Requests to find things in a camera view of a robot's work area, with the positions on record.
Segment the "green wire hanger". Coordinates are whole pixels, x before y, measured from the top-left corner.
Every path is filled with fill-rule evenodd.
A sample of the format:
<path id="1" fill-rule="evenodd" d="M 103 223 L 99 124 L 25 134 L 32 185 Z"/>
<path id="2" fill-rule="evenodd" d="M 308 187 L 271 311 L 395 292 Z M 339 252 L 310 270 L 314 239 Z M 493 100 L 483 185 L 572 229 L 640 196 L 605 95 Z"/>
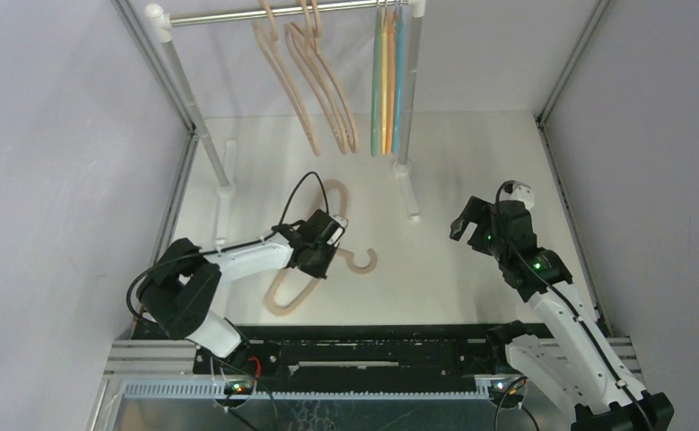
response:
<path id="1" fill-rule="evenodd" d="M 376 20 L 374 26 L 373 41 L 373 70 L 372 70 L 372 100 L 371 100 L 371 156 L 377 157 L 380 154 L 381 140 L 381 32 L 382 13 L 376 7 Z"/>

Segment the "yellow wire hanger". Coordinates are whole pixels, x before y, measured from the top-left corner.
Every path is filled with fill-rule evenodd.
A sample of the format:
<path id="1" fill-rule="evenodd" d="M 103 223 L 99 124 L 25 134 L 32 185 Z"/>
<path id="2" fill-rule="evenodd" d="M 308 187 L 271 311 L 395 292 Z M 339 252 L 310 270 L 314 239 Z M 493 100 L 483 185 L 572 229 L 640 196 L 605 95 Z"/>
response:
<path id="1" fill-rule="evenodd" d="M 380 151 L 382 154 L 387 154 L 387 137 L 388 137 L 388 14 L 387 9 L 381 10 L 381 51 L 380 51 Z"/>

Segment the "blue wire hanger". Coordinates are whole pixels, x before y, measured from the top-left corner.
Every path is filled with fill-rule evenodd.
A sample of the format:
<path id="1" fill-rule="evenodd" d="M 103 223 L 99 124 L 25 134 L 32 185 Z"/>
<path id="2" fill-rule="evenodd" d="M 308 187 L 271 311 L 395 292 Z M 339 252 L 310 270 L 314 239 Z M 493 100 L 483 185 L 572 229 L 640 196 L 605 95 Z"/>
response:
<path id="1" fill-rule="evenodd" d="M 402 114 L 402 90 L 403 90 L 403 66 L 405 65 L 405 17 L 403 7 L 397 5 L 394 13 L 394 111 L 393 111 L 393 129 L 391 140 L 391 153 L 396 154 L 400 147 L 401 135 L 401 114 Z"/>

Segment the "orange wire hanger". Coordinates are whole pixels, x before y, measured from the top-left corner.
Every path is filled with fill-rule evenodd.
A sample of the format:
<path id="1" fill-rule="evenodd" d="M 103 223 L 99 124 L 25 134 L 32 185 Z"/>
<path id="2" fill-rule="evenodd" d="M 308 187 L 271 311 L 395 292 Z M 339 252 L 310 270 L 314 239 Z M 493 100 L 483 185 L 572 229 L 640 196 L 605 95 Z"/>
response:
<path id="1" fill-rule="evenodd" d="M 385 136 L 383 141 L 382 152 L 384 154 L 392 153 L 392 141 L 394 133 L 394 116 L 395 116 L 395 91 L 396 91 L 396 18 L 397 14 L 393 8 L 385 10 L 385 60 L 386 65 L 384 71 L 386 73 L 386 108 L 385 108 Z"/>

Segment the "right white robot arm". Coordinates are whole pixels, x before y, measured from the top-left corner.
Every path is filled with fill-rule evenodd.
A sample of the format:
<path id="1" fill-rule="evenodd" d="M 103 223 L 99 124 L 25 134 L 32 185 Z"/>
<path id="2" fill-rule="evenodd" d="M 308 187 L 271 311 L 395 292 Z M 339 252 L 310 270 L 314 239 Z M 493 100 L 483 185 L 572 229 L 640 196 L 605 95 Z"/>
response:
<path id="1" fill-rule="evenodd" d="M 540 247 L 531 214 L 521 201 L 468 200 L 450 225 L 458 241 L 469 224 L 468 245 L 493 257 L 502 278 L 550 331 L 563 354 L 548 353 L 522 321 L 489 330 L 486 351 L 495 372 L 513 370 L 532 381 L 571 421 L 573 430 L 665 430 L 675 410 L 663 392 L 652 393 L 612 348 L 590 316 L 561 257 Z"/>

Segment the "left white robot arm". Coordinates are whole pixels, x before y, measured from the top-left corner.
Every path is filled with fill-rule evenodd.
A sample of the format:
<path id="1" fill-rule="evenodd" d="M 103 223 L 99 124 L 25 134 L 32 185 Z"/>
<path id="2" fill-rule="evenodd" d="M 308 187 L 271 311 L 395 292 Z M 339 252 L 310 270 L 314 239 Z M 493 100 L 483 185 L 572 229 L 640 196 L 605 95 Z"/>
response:
<path id="1" fill-rule="evenodd" d="M 243 336 L 213 302 L 220 286 L 269 270 L 295 268 L 324 279 L 348 221 L 317 209 L 308 219 L 277 224 L 254 240 L 202 251 L 188 238 L 173 242 L 128 288 L 171 340 L 187 340 L 214 355 L 227 374 L 249 362 Z"/>

